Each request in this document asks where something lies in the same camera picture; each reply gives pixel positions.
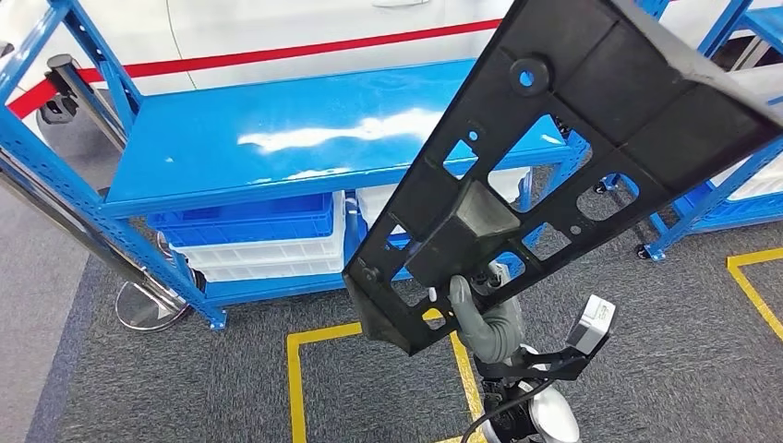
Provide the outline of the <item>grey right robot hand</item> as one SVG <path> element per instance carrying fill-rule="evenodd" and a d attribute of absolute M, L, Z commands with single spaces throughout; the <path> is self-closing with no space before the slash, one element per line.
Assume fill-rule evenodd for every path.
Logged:
<path fill-rule="evenodd" d="M 469 281 L 454 275 L 448 298 L 459 323 L 458 337 L 475 357 L 487 364 L 510 362 L 524 340 L 522 310 L 517 296 L 480 314 Z"/>

